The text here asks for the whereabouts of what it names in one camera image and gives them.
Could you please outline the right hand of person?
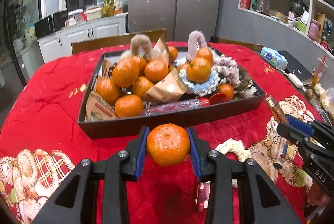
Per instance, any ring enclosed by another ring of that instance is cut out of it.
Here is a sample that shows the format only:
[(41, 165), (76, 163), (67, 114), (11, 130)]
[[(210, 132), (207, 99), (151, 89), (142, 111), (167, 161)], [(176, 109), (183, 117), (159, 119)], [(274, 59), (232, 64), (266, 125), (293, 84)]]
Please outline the right hand of person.
[(312, 206), (324, 206), (330, 200), (331, 198), (327, 196), (316, 181), (313, 180), (312, 186), (307, 193), (307, 203)]

